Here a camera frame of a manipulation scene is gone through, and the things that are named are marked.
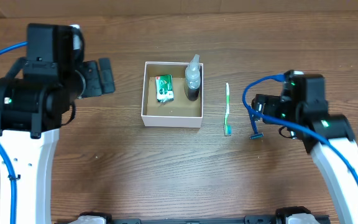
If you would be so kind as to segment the green Dettol soap bar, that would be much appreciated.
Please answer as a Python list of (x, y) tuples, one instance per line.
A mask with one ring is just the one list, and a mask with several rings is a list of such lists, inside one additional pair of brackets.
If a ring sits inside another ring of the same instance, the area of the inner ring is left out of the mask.
[(155, 77), (157, 101), (167, 103), (174, 100), (173, 79), (171, 75)]

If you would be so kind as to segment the clear foam soap pump bottle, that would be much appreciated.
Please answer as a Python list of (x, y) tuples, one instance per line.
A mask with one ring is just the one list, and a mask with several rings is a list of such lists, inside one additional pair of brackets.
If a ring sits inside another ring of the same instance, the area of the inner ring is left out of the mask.
[(196, 54), (185, 69), (185, 94), (190, 101), (197, 100), (200, 85), (200, 56)]

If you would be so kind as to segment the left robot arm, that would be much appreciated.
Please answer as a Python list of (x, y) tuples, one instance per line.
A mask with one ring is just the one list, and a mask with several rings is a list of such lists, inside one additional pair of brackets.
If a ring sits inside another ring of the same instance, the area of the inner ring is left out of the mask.
[(108, 58), (85, 61), (80, 27), (29, 24), (26, 55), (0, 78), (0, 222), (50, 223), (52, 167), (75, 101), (115, 91)]

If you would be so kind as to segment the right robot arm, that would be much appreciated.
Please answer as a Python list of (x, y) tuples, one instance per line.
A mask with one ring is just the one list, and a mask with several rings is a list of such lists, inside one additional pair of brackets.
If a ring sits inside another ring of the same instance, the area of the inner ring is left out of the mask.
[(341, 223), (358, 223), (358, 145), (343, 114), (329, 114), (325, 79), (320, 74), (289, 70), (264, 77), (283, 85), (280, 95), (257, 94), (244, 103), (254, 131), (256, 122), (279, 125), (303, 142), (329, 190)]

